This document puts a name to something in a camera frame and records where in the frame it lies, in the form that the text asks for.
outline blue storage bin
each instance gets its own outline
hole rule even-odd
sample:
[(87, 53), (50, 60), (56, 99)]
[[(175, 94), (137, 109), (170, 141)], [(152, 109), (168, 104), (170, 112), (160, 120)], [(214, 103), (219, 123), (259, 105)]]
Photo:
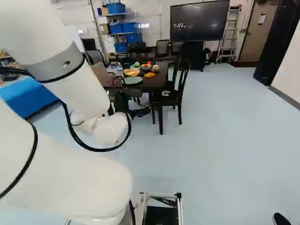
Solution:
[(109, 3), (106, 6), (109, 14), (125, 13), (125, 5), (120, 2)]
[(127, 52), (127, 43), (115, 43), (114, 48), (117, 53), (125, 53)]
[(97, 11), (98, 11), (98, 15), (102, 15), (101, 8), (97, 8)]
[(123, 24), (124, 33), (137, 32), (137, 27), (135, 22), (124, 22)]
[(116, 24), (116, 25), (109, 25), (110, 29), (111, 29), (111, 33), (112, 34), (116, 34), (116, 33), (123, 33), (123, 27), (122, 24)]
[(126, 39), (128, 43), (142, 42), (142, 34), (126, 34)]

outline aluminum ladder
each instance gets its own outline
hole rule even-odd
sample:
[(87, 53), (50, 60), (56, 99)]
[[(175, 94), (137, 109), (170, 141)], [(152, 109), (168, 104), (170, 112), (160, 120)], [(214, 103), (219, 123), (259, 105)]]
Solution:
[(216, 60), (219, 63), (221, 63), (223, 57), (228, 58), (228, 62), (236, 57), (235, 50), (238, 33), (237, 25), (239, 21), (241, 6), (242, 5), (229, 7), (223, 39), (219, 42), (218, 56)]

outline brown door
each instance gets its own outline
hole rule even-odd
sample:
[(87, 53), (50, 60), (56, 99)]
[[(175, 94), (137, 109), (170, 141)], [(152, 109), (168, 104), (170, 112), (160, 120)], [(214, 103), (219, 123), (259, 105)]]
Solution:
[(276, 9), (277, 5), (274, 5), (274, 3), (258, 4), (255, 2), (239, 61), (259, 60), (259, 57), (263, 52), (263, 47), (266, 43)]

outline tv screen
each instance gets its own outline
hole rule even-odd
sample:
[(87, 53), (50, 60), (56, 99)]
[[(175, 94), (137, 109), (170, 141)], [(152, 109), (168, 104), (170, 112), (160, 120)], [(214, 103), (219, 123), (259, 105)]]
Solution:
[(229, 0), (171, 6), (171, 41), (213, 41), (223, 37)]

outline water bottle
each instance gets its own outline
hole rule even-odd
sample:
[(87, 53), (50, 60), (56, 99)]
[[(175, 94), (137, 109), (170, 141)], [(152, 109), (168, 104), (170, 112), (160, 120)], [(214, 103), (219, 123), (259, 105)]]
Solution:
[(117, 66), (117, 76), (124, 77), (124, 75), (123, 75), (123, 67), (122, 67), (121, 63), (118, 63), (118, 66)]

